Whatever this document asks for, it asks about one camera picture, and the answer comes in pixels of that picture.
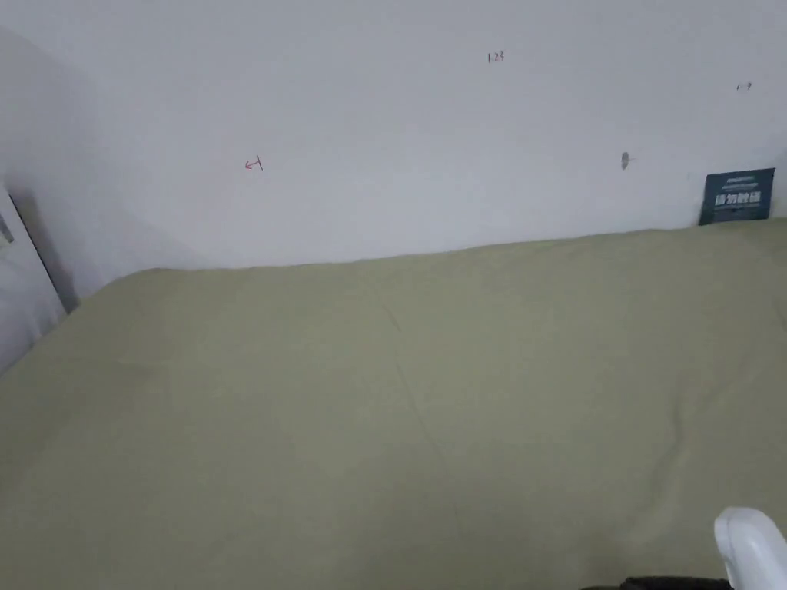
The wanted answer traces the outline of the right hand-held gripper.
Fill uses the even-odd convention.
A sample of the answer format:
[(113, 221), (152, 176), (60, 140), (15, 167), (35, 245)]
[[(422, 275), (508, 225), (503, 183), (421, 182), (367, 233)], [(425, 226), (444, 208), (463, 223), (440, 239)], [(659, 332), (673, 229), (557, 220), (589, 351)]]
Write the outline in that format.
[[(729, 507), (716, 518), (714, 535), (732, 588), (786, 588), (786, 539), (763, 512)], [(727, 580), (649, 575), (626, 578), (619, 589), (727, 590)]]

